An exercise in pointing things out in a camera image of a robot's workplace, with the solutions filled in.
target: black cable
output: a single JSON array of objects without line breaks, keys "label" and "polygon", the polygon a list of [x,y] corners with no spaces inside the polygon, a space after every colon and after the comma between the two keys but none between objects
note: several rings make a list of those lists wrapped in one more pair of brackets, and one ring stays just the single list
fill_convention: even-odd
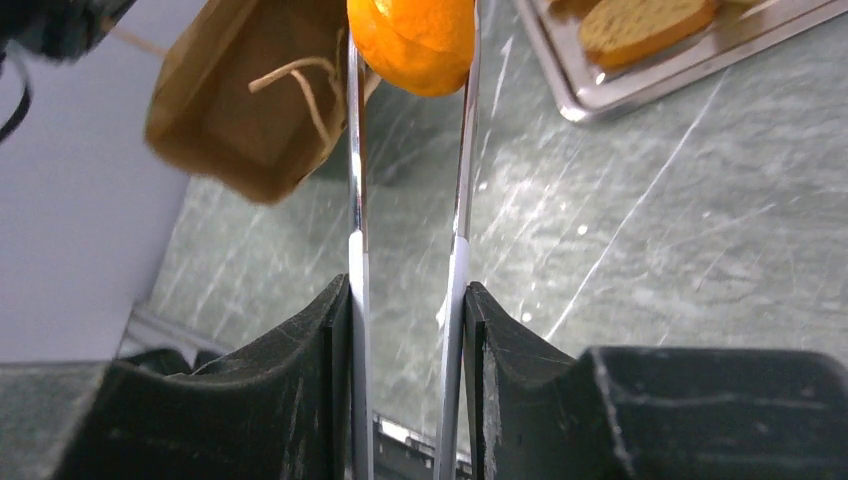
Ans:
[{"label": "black cable", "polygon": [[[3,67],[6,63],[5,60],[6,52],[0,52],[0,78],[3,76]],[[29,109],[32,106],[32,88],[29,83],[29,75],[20,60],[14,63],[18,67],[18,74],[21,77],[21,82],[23,82],[24,91],[23,95],[21,95],[20,102],[18,102],[18,106],[15,108],[15,111],[12,112],[12,116],[6,120],[6,123],[4,123],[2,127],[0,127],[0,143],[3,143],[15,130],[18,129],[19,126],[21,126],[21,123],[26,118],[26,115],[29,113]]]}]

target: scratch mark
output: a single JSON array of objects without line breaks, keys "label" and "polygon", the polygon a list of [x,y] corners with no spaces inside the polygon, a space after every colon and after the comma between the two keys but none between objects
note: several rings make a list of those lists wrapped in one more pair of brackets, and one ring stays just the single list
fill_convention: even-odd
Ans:
[{"label": "scratch mark", "polygon": [[[264,292],[265,291],[265,285],[267,285],[268,282],[277,281],[277,274],[282,272],[284,269],[291,268],[291,261],[289,260],[288,255],[284,254],[283,260],[280,260],[280,257],[279,257],[279,254],[277,253],[275,245],[270,245],[270,248],[271,248],[271,264],[274,266],[274,268],[271,269],[271,271],[269,271],[267,275],[261,276],[259,283],[257,283],[256,286],[253,288],[253,291],[255,291],[255,292]],[[239,340],[239,343],[238,343],[239,345],[244,345],[245,343],[247,343],[247,341],[249,339],[253,339],[254,335],[256,335],[256,333],[255,333],[256,331],[264,331],[265,330],[265,329],[262,328],[262,323],[264,321],[264,317],[256,315],[256,316],[253,316],[251,318],[253,319],[253,321],[248,322],[248,324],[247,324],[248,328],[245,328],[242,331],[241,339]]]},{"label": "scratch mark", "polygon": [[309,202],[311,205],[309,206],[309,216],[306,217],[306,238],[309,238],[309,235],[312,233],[312,225],[315,224],[315,205],[318,203],[318,192],[321,189],[320,184],[315,184],[315,188],[312,189],[312,201]]},{"label": "scratch mark", "polygon": [[786,245],[786,256],[789,259],[789,271],[792,273],[792,293],[798,293],[798,273],[795,270],[795,255],[792,254],[792,248]]},{"label": "scratch mark", "polygon": [[294,394],[294,405],[292,406],[292,416],[289,421],[289,440],[287,444],[291,444],[294,440],[294,434],[297,431],[297,414],[300,413],[300,401],[303,400],[303,377],[297,379],[297,391]]},{"label": "scratch mark", "polygon": [[200,228],[205,224],[213,215],[218,208],[218,204],[221,203],[221,198],[224,196],[224,184],[221,182],[212,183],[213,187],[217,187],[215,191],[215,196],[212,198],[212,201],[204,208],[205,214],[203,218],[197,222],[197,225],[194,228],[194,233],[198,233]]},{"label": "scratch mark", "polygon": [[[598,177],[598,180],[595,182],[595,185],[592,187],[592,191],[591,191],[591,192],[589,192],[589,193],[586,195],[586,198],[584,198],[584,199],[583,199],[583,203],[581,203],[581,204],[580,204],[580,206],[577,208],[577,210],[574,212],[574,215],[571,217],[571,220],[569,220],[569,221],[568,221],[568,225],[566,225],[566,226],[565,226],[565,228],[563,228],[563,229],[562,229],[562,236],[560,236],[559,241],[557,242],[557,245],[559,245],[560,243],[562,243],[562,240],[565,238],[565,236],[566,236],[566,235],[568,234],[568,232],[571,230],[571,227],[573,227],[573,226],[574,226],[574,222],[576,222],[576,221],[577,221],[577,219],[578,219],[578,218],[580,218],[580,213],[583,211],[583,209],[584,209],[584,208],[586,208],[586,205],[588,205],[588,204],[589,204],[589,200],[591,200],[591,199],[592,199],[592,195],[594,195],[594,194],[595,194],[595,192],[597,192],[598,190],[600,190],[600,188],[601,188],[601,183],[604,181],[604,178],[606,178],[607,173],[609,173],[609,171],[610,171],[610,167],[612,167],[612,159],[610,159],[610,161],[609,161],[609,162],[607,162],[607,166],[606,166],[606,167],[604,167],[604,171],[603,171],[603,172],[601,172],[601,176],[600,176],[600,177]],[[556,246],[554,246],[553,248],[549,249],[549,250],[545,253],[544,257],[543,257],[542,255],[539,255],[539,256],[536,258],[536,261],[535,261],[535,262],[533,262],[533,263],[534,263],[534,264],[536,264],[536,265],[545,265],[545,264],[548,262],[548,259],[549,259],[549,258],[551,257],[551,255],[554,253],[554,250],[555,250],[555,249],[556,249]]]},{"label": "scratch mark", "polygon": [[504,57],[504,63],[501,65],[501,73],[498,75],[498,83],[495,85],[495,100],[492,102],[491,118],[495,118],[495,112],[498,110],[498,100],[501,98],[501,89],[503,88],[504,78],[506,78],[506,65],[509,63],[509,54],[512,52],[513,38],[515,38],[515,35],[510,35],[509,40],[507,40],[503,48],[501,48],[501,55]]},{"label": "scratch mark", "polygon": [[730,227],[732,227],[732,226],[734,226],[734,225],[738,225],[738,224],[740,224],[740,223],[744,222],[745,220],[750,220],[750,219],[752,219],[752,218],[754,218],[754,217],[757,217],[757,216],[759,216],[759,215],[762,215],[762,214],[766,213],[767,211],[771,210],[771,209],[772,209],[772,208],[774,208],[775,206],[777,206],[777,204],[776,204],[776,203],[770,203],[770,204],[766,205],[765,207],[760,208],[759,210],[756,210],[756,211],[754,211],[754,212],[750,212],[750,213],[746,213],[745,215],[742,215],[742,216],[741,216],[741,217],[739,217],[739,218],[735,218],[735,219],[733,219],[733,220],[730,220],[730,221],[724,222],[724,223],[722,223],[722,224],[720,224],[720,225],[716,225],[716,226],[714,226],[714,227],[710,227],[710,228],[708,228],[708,229],[704,230],[703,232],[701,232],[701,233],[699,233],[699,234],[697,234],[697,235],[693,235],[693,236],[691,236],[691,237],[684,238],[683,240],[680,240],[680,241],[677,241],[677,242],[674,242],[674,243],[670,243],[670,244],[668,244],[667,246],[663,247],[663,248],[662,248],[662,250],[669,250],[669,249],[674,248],[674,247],[676,247],[676,246],[678,246],[678,245],[682,245],[682,244],[684,244],[684,243],[691,242],[692,240],[697,240],[697,239],[699,239],[699,238],[703,238],[703,237],[709,236],[709,235],[711,235],[711,234],[713,234],[713,233],[715,233],[715,232],[718,232],[718,231],[721,231],[721,230],[725,230],[725,229],[727,229],[727,228],[730,228]]},{"label": "scratch mark", "polygon": [[183,263],[180,265],[180,268],[177,269],[177,273],[174,274],[174,278],[171,279],[171,283],[168,285],[168,290],[165,292],[165,296],[162,298],[162,301],[159,302],[160,308],[164,308],[168,305],[168,302],[171,300],[171,295],[174,294],[174,290],[177,289],[177,285],[180,283],[180,279],[185,273],[186,267],[188,267],[189,260],[189,257],[183,258]]},{"label": "scratch mark", "polygon": [[474,167],[474,183],[472,184],[475,189],[481,186],[480,185],[480,175],[482,173],[483,173],[483,165],[481,165],[481,162],[477,162],[477,165]]},{"label": "scratch mark", "polygon": [[[418,315],[415,315],[412,318],[421,318],[421,317],[419,317]],[[396,362],[398,362],[398,361],[403,362],[403,360],[401,360],[400,356],[401,356],[402,353],[406,353],[407,348],[408,348],[409,339],[415,338],[412,335],[412,329],[416,325],[417,325],[416,321],[407,322],[406,329],[403,333],[403,336],[401,336],[400,345],[398,345],[397,353],[395,354],[395,361]],[[404,363],[406,363],[407,367],[409,367],[411,365],[411,362],[404,362]]]},{"label": "scratch mark", "polygon": [[663,344],[663,343],[665,343],[665,340],[668,338],[668,333],[669,333],[669,332],[671,332],[671,324],[666,325],[666,327],[665,327],[665,333],[663,334],[663,337],[660,339],[660,341],[659,341],[659,342],[657,342],[657,346],[658,346],[658,347],[659,347],[659,346],[662,346],[662,344]]},{"label": "scratch mark", "polygon": [[239,297],[244,293],[241,286],[244,283],[244,277],[247,276],[247,269],[248,264],[247,262],[244,262],[241,266],[241,271],[239,272],[238,278],[236,278],[236,281],[233,282],[233,293],[230,295],[230,299],[226,305],[226,310],[221,316],[221,321],[218,322],[218,325],[215,327],[215,331],[212,332],[212,338],[218,338],[218,336],[224,330],[224,327],[227,325],[227,322],[229,322],[230,318],[232,318],[233,313],[237,313],[242,317],[244,316],[244,308],[242,308],[241,304],[237,303],[236,300],[238,300]]},{"label": "scratch mark", "polygon": [[710,266],[707,267],[707,269],[704,270],[704,273],[701,274],[701,278],[698,280],[698,283],[695,285],[695,291],[696,292],[701,290],[701,285],[704,284],[704,280],[707,279],[707,275],[710,274],[710,272],[716,266],[718,261],[721,260],[721,257],[723,257],[725,253],[727,253],[728,248],[730,248],[730,245],[724,247],[724,250],[722,250],[721,253],[719,253],[718,256],[716,256],[715,260],[713,260],[713,262],[710,263]]},{"label": "scratch mark", "polygon": [[495,447],[503,440],[498,368],[488,343],[483,346],[483,440],[488,447],[483,458],[484,478],[497,476]]},{"label": "scratch mark", "polygon": [[389,146],[390,143],[392,143],[394,145],[400,145],[401,144],[401,141],[395,137],[395,130],[397,130],[397,127],[400,124],[400,121],[403,120],[404,118],[406,118],[406,114],[409,113],[409,110],[413,106],[417,105],[417,103],[418,102],[409,102],[406,105],[404,105],[404,107],[401,109],[400,112],[397,112],[397,114],[395,116],[395,120],[392,122],[391,126],[389,127],[388,132],[386,133],[385,138],[387,140],[383,141],[379,146],[376,146],[377,149],[374,152],[374,156],[371,157],[374,160],[371,163],[371,165],[368,165],[366,167],[367,173],[372,174],[372,173],[374,173],[374,171],[377,170],[377,166],[383,161],[384,158],[386,158],[386,156],[383,155],[383,154],[386,152],[386,148]]},{"label": "scratch mark", "polygon": [[824,286],[827,284],[827,277],[830,274],[830,261],[833,260],[833,250],[830,251],[827,255],[827,260],[824,262],[824,274],[822,275],[822,281],[819,284],[819,288],[816,289],[816,293],[813,294],[813,301],[818,300],[819,294],[821,293]]},{"label": "scratch mark", "polygon": [[610,312],[609,324],[615,325],[615,320],[617,318],[618,318],[618,304],[616,303],[616,304],[613,304],[613,306],[612,306],[612,312]]},{"label": "scratch mark", "polygon": [[783,400],[760,398],[754,395],[744,395],[735,393],[718,393],[714,395],[694,397],[694,398],[668,398],[656,395],[648,395],[645,393],[635,393],[622,385],[608,382],[619,398],[626,399],[627,402],[635,405],[654,405],[662,407],[703,407],[708,405],[754,405],[767,407],[781,407],[803,410],[826,410],[828,405],[822,402],[805,401],[805,400]]},{"label": "scratch mark", "polygon": [[[613,383],[613,379],[610,378],[606,361],[601,357],[599,352],[595,349],[590,349],[588,352],[595,360],[595,383],[598,385],[598,389],[601,391],[604,398],[608,398],[609,395],[612,394],[613,388],[617,385]],[[609,425],[612,427],[613,431],[613,454],[618,458],[619,463],[623,467],[627,476],[635,478],[636,469],[633,466],[633,457],[624,445],[621,423],[619,422],[619,414],[615,411],[615,407],[611,403],[606,405],[605,410]]]},{"label": "scratch mark", "polygon": [[695,204],[695,200],[692,200],[691,202],[689,202],[689,205],[686,205],[686,208],[683,209],[683,212],[680,215],[678,215],[676,219],[674,219],[674,222],[672,222],[671,225],[668,227],[668,229],[665,231],[665,233],[663,233],[663,236],[660,237],[660,241],[657,242],[657,248],[654,249],[654,256],[656,256],[659,253],[660,249],[662,249],[662,244],[663,244],[663,242],[665,242],[665,239],[668,237],[668,234],[671,233],[672,230],[674,230],[674,227],[676,227],[677,225],[680,224],[680,220],[683,219],[684,215],[689,213],[689,209],[692,208],[692,205],[694,205],[694,204]]},{"label": "scratch mark", "polygon": [[418,263],[415,265],[415,273],[421,274],[421,270],[424,268],[424,262],[429,260],[430,252],[433,251],[433,245],[436,243],[436,236],[430,236],[430,243],[427,245],[427,248],[421,253],[421,258],[418,260]]},{"label": "scratch mark", "polygon": [[842,269],[842,276],[839,279],[839,288],[836,290],[838,293],[842,293],[842,290],[845,288],[845,279],[848,278],[848,267]]},{"label": "scratch mark", "polygon": [[843,188],[822,188],[822,189],[820,189],[820,190],[818,190],[818,191],[815,191],[815,192],[810,192],[810,193],[805,193],[805,194],[803,194],[803,195],[798,195],[798,196],[794,197],[792,200],[790,200],[790,201],[789,201],[789,203],[790,203],[790,204],[792,204],[792,203],[795,203],[795,202],[797,202],[798,200],[801,200],[801,199],[806,199],[806,198],[814,197],[814,196],[816,196],[816,195],[823,195],[823,194],[826,194],[826,193],[839,193],[839,194],[843,194],[843,195],[844,195],[844,194],[848,193],[848,189],[843,189]]},{"label": "scratch mark", "polygon": [[339,214],[336,215],[336,219],[333,220],[333,224],[330,225],[330,229],[327,230],[327,235],[324,237],[324,240],[321,241],[321,245],[318,246],[318,251],[315,252],[315,256],[312,257],[312,260],[308,264],[306,264],[306,268],[304,269],[304,273],[306,275],[312,273],[312,269],[315,268],[315,265],[318,265],[318,261],[321,260],[321,256],[324,255],[324,250],[327,249],[327,246],[330,244],[330,240],[336,238],[334,233],[346,212],[347,206],[345,205],[345,207],[339,211]]},{"label": "scratch mark", "polygon": [[489,137],[492,136],[492,129],[490,128],[486,131],[486,135],[483,137],[483,148],[480,149],[480,158],[485,158],[486,156],[486,148],[489,146]]},{"label": "scratch mark", "polygon": [[197,303],[194,307],[194,312],[192,312],[191,317],[189,318],[189,325],[191,327],[197,326],[197,321],[200,318],[200,311],[203,309],[203,306],[206,305],[206,302],[209,300],[209,297],[212,295],[212,291],[215,290],[215,287],[218,286],[218,283],[221,281],[221,276],[224,274],[224,270],[227,267],[227,264],[235,257],[236,253],[244,246],[247,242],[247,239],[250,237],[250,233],[259,224],[259,220],[265,216],[265,212],[267,210],[259,209],[253,214],[253,218],[250,219],[250,224],[247,228],[244,229],[244,233],[242,233],[241,238],[227,250],[227,255],[224,257],[224,261],[218,265],[217,270],[215,270],[215,274],[212,276],[212,281],[209,282],[209,285],[206,286],[206,291],[203,292],[203,295],[197,299]]},{"label": "scratch mark", "polygon": [[761,249],[760,249],[760,253],[757,255],[757,258],[755,258],[755,259],[754,259],[754,261],[753,261],[753,263],[751,263],[751,268],[752,268],[752,269],[753,269],[754,267],[756,267],[758,263],[760,263],[760,259],[761,259],[761,258],[763,258],[763,254],[766,252],[766,249],[768,248],[768,246],[769,246],[769,243],[768,243],[768,242],[766,242],[766,243],[763,245],[763,248],[761,248]]},{"label": "scratch mark", "polygon": [[491,236],[495,234],[495,230],[497,230],[498,226],[500,226],[500,224],[503,223],[503,217],[506,214],[507,210],[512,208],[512,204],[515,203],[515,197],[518,196],[518,192],[520,190],[522,190],[520,184],[513,186],[512,191],[509,194],[509,198],[507,198],[506,202],[504,202],[504,204],[501,205],[501,208],[498,209],[498,214],[495,215],[495,219],[492,220],[492,223],[490,223],[489,226],[486,227],[486,230],[480,236],[481,240],[486,240],[488,238],[491,238]]},{"label": "scratch mark", "polygon": [[586,277],[583,278],[583,281],[580,282],[580,285],[577,287],[577,291],[574,292],[574,296],[571,297],[571,300],[568,302],[568,305],[566,305],[565,310],[563,310],[556,323],[554,323],[554,326],[551,327],[551,329],[545,335],[544,338],[546,341],[550,341],[554,333],[556,333],[559,327],[565,322],[565,319],[568,317],[568,314],[571,313],[571,310],[574,308],[574,304],[577,302],[577,298],[583,292],[583,289],[586,288],[586,284],[589,283],[589,279],[591,279],[595,272],[598,270],[598,267],[601,265],[601,262],[603,262],[604,258],[606,258],[607,253],[609,253],[610,248],[612,248],[612,245],[615,243],[615,240],[618,238],[618,235],[621,233],[621,230],[633,217],[633,213],[636,212],[636,209],[639,208],[639,205],[641,205],[642,202],[644,202],[645,199],[648,198],[648,195],[650,195],[651,191],[657,185],[657,182],[659,182],[660,178],[663,176],[665,171],[668,170],[668,167],[670,167],[671,164],[674,163],[674,159],[677,158],[677,154],[680,153],[680,150],[683,148],[683,144],[686,143],[686,140],[689,139],[689,135],[691,135],[692,131],[695,130],[695,127],[697,127],[698,124],[701,123],[701,120],[704,118],[704,115],[706,115],[707,110],[709,110],[710,106],[713,104],[713,101],[716,98],[716,94],[718,93],[719,89],[721,89],[721,86],[724,84],[724,80],[727,78],[727,72],[729,71],[730,68],[728,67],[724,71],[724,74],[722,74],[721,79],[719,79],[709,98],[707,98],[707,102],[704,104],[704,108],[702,108],[701,111],[698,112],[698,115],[695,117],[695,121],[692,122],[692,125],[690,125],[689,128],[686,130],[686,133],[683,134],[683,138],[680,139],[680,143],[678,143],[677,146],[674,147],[674,150],[671,152],[671,155],[668,157],[668,160],[666,160],[665,165],[660,168],[660,171],[657,172],[657,176],[654,177],[654,180],[648,185],[648,188],[645,190],[645,193],[643,193],[642,196],[636,200],[636,203],[633,205],[633,208],[631,208],[630,211],[627,212],[627,215],[624,216],[624,220],[622,220],[621,223],[618,225],[618,228],[615,229],[615,232],[613,232],[610,242],[607,244],[606,248],[604,248],[604,251],[601,252],[601,256],[592,265],[592,268],[589,269],[589,273],[587,273]]},{"label": "scratch mark", "polygon": [[[566,162],[566,164],[562,168],[562,170],[560,170],[559,175],[557,175],[557,178],[554,181],[554,184],[558,185],[562,181],[562,178],[565,176],[565,172],[567,172],[569,167],[571,167],[571,164],[574,163],[574,159],[577,158],[577,155],[579,153],[580,153],[580,148],[578,147],[575,150],[574,154],[571,156],[571,158],[568,160],[568,162]],[[534,208],[533,212],[531,212],[530,215],[527,216],[527,220],[524,222],[524,224],[521,225],[521,228],[518,229],[518,233],[516,233],[515,238],[512,240],[512,243],[510,243],[509,247],[507,247],[501,253],[500,257],[498,258],[498,261],[495,262],[495,265],[491,269],[488,270],[489,272],[492,272],[492,273],[496,272],[498,270],[498,268],[500,268],[501,264],[504,261],[506,261],[507,257],[512,252],[512,249],[515,247],[515,244],[518,243],[518,241],[524,236],[524,232],[527,231],[527,228],[530,226],[530,224],[533,223],[534,221],[536,221],[536,219],[539,218],[539,216],[542,214],[542,212],[544,210],[545,205],[547,204],[548,200],[550,199],[551,195],[553,195],[553,192],[556,191],[556,190],[557,190],[556,188],[550,188],[542,194],[542,198],[536,204],[536,208]]]},{"label": "scratch mark", "polygon": [[[391,165],[388,165],[383,171],[378,172],[375,175],[377,177],[377,183],[386,184],[393,181],[397,176],[398,172],[410,162],[415,160],[416,155],[419,155],[425,148],[432,148],[435,142],[428,143],[426,147],[422,146],[419,148],[407,149],[404,153],[397,157]],[[373,192],[369,192],[369,200],[374,196]]]}]

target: brown paper bag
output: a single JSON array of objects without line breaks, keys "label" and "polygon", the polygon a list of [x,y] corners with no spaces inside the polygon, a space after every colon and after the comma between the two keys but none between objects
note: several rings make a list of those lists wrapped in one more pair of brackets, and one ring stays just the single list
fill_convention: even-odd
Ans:
[{"label": "brown paper bag", "polygon": [[[345,0],[209,0],[165,56],[145,140],[168,163],[251,201],[282,200],[326,161],[346,124],[347,32]],[[300,63],[325,68],[301,65],[248,88],[310,57]],[[366,99],[378,83],[369,73]]]}]

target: countertop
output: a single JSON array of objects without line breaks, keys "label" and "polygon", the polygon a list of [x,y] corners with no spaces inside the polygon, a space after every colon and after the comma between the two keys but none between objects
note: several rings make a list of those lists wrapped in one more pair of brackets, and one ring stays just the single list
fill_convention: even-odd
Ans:
[{"label": "countertop", "polygon": [[53,478],[95,401],[108,366],[2,365],[0,478]]},{"label": "countertop", "polygon": [[[848,362],[843,17],[617,121],[557,112],[510,2],[487,2],[472,278],[553,345],[789,347]],[[374,396],[432,434],[462,98],[368,106]],[[194,179],[149,302],[242,345],[347,270],[346,142],[257,207]],[[462,432],[461,445],[467,444]]]}]

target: white wall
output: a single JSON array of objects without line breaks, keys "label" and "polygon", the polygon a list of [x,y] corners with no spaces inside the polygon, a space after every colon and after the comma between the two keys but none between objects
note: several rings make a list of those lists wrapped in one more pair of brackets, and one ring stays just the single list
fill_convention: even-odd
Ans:
[{"label": "white wall", "polygon": [[[121,25],[169,46],[201,4],[139,0]],[[109,358],[149,295],[188,180],[142,142],[160,63],[117,39],[75,65],[30,62],[32,111],[0,145],[0,362]]]}]

